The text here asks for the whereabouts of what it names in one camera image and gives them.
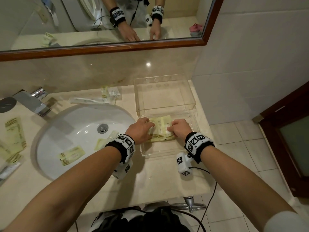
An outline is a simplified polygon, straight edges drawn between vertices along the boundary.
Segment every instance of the frosted glass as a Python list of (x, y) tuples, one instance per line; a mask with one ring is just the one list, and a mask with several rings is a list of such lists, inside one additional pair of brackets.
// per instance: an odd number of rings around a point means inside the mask
[(309, 176), (309, 116), (280, 128), (299, 171)]

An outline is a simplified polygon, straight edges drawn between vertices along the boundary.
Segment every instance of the mirror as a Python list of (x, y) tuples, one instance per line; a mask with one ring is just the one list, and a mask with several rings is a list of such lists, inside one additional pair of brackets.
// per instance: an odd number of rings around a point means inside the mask
[[(0, 51), (102, 46), (152, 39), (201, 39), (213, 2), (0, 0)], [(114, 22), (118, 21), (116, 28), (110, 21), (110, 10)]]

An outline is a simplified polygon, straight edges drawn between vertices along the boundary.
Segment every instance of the hand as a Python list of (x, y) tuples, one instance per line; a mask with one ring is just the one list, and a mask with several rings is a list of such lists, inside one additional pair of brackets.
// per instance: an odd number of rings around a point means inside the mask
[(149, 122), (147, 117), (138, 118), (136, 123), (129, 126), (125, 134), (133, 138), (135, 145), (139, 145), (151, 138), (151, 136), (148, 134), (148, 131), (151, 127), (154, 126), (155, 124)]
[(150, 40), (154, 39), (159, 40), (161, 38), (161, 23), (160, 20), (154, 19), (152, 22), (152, 27), (150, 29)]
[(129, 26), (126, 21), (119, 23), (118, 29), (125, 41), (140, 41), (136, 32)]
[(172, 121), (172, 126), (167, 127), (167, 130), (174, 132), (177, 137), (186, 141), (186, 137), (189, 133), (193, 132), (190, 125), (185, 119), (179, 119)]

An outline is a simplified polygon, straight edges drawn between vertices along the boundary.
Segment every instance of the wrist strap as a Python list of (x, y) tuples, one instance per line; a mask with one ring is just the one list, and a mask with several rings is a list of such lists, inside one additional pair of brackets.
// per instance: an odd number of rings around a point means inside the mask
[(123, 21), (126, 21), (125, 14), (123, 13), (122, 9), (119, 7), (114, 7), (110, 10), (110, 22), (113, 24), (114, 27), (117, 27)]
[(191, 132), (186, 137), (186, 145), (184, 148), (189, 152), (196, 163), (200, 163), (201, 153), (207, 146), (214, 146), (213, 140), (201, 133)]
[(163, 15), (164, 15), (164, 8), (162, 6), (156, 5), (152, 8), (151, 13), (152, 20), (158, 19), (160, 23), (162, 23)]
[(135, 142), (132, 137), (126, 134), (120, 134), (113, 141), (107, 143), (106, 147), (107, 146), (112, 146), (119, 150), (121, 154), (120, 163), (127, 163), (135, 152)]

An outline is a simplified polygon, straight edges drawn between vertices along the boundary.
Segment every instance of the drain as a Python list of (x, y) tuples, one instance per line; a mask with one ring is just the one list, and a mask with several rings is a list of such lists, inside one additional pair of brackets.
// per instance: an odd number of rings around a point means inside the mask
[(108, 131), (108, 125), (107, 124), (101, 124), (98, 127), (98, 133), (99, 134), (104, 134)]

